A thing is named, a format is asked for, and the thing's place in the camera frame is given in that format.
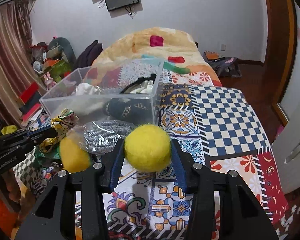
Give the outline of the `left hand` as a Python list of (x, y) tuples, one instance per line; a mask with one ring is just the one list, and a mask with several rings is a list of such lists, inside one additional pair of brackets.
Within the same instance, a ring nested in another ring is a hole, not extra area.
[(14, 203), (19, 204), (20, 208), (18, 213), (21, 212), (23, 206), (27, 202), (27, 199), (24, 198), (25, 194), (21, 193), (21, 189), (19, 187), (19, 183), (16, 180), (15, 174), (12, 169), (6, 171), (2, 174), (2, 177), (6, 183), (6, 189), (8, 190), (8, 197)]

